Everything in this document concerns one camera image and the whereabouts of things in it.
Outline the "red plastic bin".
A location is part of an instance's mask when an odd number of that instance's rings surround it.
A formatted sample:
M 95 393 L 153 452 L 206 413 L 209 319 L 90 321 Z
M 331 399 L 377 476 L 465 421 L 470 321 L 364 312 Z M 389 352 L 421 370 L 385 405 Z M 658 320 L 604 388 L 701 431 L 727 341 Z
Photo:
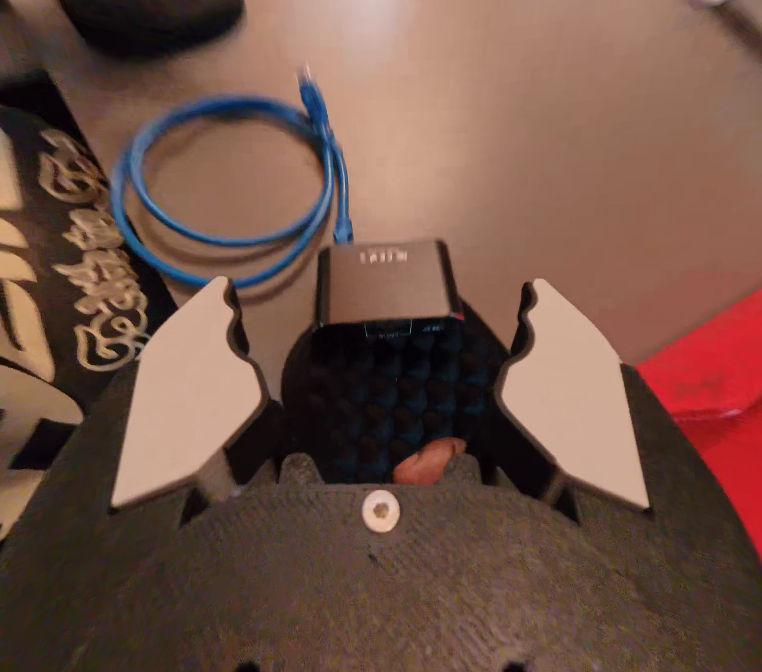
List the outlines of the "red plastic bin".
M 761 291 L 638 366 L 761 553 Z

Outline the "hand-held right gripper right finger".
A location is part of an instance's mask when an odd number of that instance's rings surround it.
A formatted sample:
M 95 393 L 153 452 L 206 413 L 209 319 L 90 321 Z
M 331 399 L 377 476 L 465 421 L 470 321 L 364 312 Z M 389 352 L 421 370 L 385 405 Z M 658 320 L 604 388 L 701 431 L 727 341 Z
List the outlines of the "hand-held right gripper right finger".
M 634 510 L 650 507 L 623 361 L 545 279 L 523 285 L 498 406 L 548 464 L 546 501 L 581 487 Z

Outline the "person's right hand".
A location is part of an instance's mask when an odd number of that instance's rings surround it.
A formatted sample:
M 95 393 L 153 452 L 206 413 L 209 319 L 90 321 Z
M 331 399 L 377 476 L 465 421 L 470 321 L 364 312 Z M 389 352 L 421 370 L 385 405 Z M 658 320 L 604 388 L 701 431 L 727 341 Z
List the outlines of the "person's right hand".
M 395 485 L 435 485 L 443 477 L 450 460 L 465 453 L 467 444 L 456 437 L 434 439 L 393 470 Z

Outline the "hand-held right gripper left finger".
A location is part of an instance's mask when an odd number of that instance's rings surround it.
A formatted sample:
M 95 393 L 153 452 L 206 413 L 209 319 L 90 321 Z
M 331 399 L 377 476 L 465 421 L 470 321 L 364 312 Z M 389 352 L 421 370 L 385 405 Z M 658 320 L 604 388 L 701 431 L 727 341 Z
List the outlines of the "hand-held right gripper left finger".
M 225 451 L 270 398 L 248 351 L 235 287 L 226 277 L 208 282 L 152 335 L 139 357 L 113 508 L 185 485 L 211 503 L 241 495 Z

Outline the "black ethernet adapter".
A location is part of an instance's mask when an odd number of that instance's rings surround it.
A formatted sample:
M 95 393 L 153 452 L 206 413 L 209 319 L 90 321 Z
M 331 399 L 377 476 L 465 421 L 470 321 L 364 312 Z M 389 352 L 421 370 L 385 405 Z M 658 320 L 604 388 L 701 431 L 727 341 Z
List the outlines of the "black ethernet adapter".
M 464 319 L 441 239 L 333 245 L 319 253 L 317 330 L 388 340 L 443 331 Z

